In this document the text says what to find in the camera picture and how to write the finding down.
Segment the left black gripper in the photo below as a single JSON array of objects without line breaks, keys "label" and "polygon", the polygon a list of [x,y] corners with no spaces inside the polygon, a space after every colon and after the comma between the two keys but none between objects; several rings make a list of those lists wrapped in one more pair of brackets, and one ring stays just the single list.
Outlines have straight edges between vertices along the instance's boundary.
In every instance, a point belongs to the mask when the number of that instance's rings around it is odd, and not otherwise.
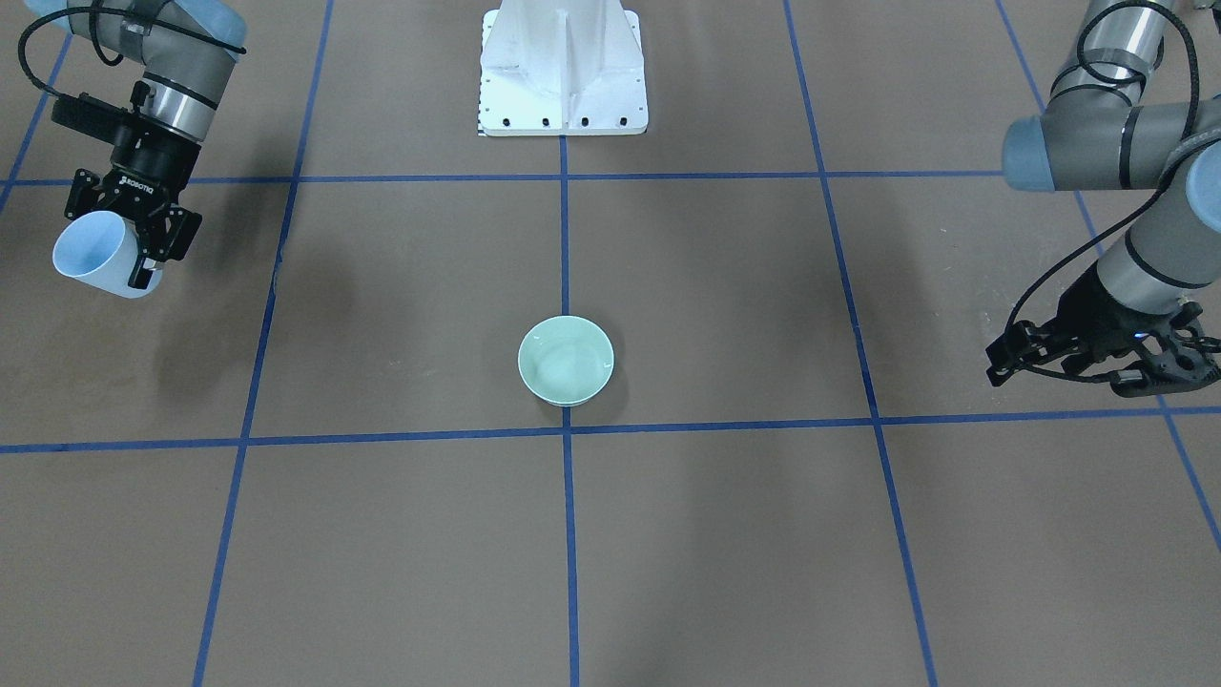
[{"label": "left black gripper", "polygon": [[[1098,268],[1087,268],[1060,297],[1049,323],[1015,322],[987,347],[987,378],[993,387],[1004,386],[1016,371],[1055,360],[1063,362],[1065,373],[1081,377],[1110,358],[1136,355],[1136,362],[1107,372],[1116,395],[1200,390],[1219,382],[1220,340],[1190,321],[1193,304],[1183,297],[1171,300],[1168,314],[1147,314],[1117,301]],[[1175,325],[1187,327],[1172,329]]]}]

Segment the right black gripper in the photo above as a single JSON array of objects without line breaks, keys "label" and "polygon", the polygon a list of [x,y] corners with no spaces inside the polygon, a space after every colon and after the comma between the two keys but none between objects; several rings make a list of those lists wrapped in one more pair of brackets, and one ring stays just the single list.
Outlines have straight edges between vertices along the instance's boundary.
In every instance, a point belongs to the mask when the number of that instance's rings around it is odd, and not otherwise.
[{"label": "right black gripper", "polygon": [[105,210],[134,222],[136,265],[128,286],[136,290],[151,290],[161,265],[183,260],[197,238],[201,214],[179,207],[179,192],[200,149],[188,135],[134,120],[118,126],[107,174],[78,168],[72,176],[63,218]]}]

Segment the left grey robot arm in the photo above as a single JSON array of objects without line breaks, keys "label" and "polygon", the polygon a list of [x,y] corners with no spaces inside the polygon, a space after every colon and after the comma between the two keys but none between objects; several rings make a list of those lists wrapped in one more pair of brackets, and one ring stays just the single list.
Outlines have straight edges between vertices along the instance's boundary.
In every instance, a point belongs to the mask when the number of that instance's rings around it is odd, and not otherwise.
[{"label": "left grey robot arm", "polygon": [[1013,122],[1002,173],[1024,192],[1148,190],[1044,325],[1010,316],[988,379],[1017,371],[1105,384],[1118,397],[1219,382],[1219,340],[1193,300],[1219,279],[1219,100],[1171,1],[1092,1],[1046,109]]}]

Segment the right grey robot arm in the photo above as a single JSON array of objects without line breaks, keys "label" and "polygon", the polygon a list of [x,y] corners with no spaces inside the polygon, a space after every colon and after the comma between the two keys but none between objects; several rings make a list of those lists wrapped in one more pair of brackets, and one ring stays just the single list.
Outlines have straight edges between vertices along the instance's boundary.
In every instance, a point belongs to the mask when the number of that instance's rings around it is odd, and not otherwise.
[{"label": "right grey robot arm", "polygon": [[[111,146],[107,174],[74,171],[53,268],[140,299],[158,288],[166,262],[186,257],[201,225],[179,192],[247,52],[247,24],[222,1],[31,1],[28,9],[34,20],[16,44],[20,70],[53,98],[53,122]],[[96,56],[114,52],[110,66],[140,65],[128,109],[61,93],[31,70],[28,41],[49,24],[92,41]]]}]

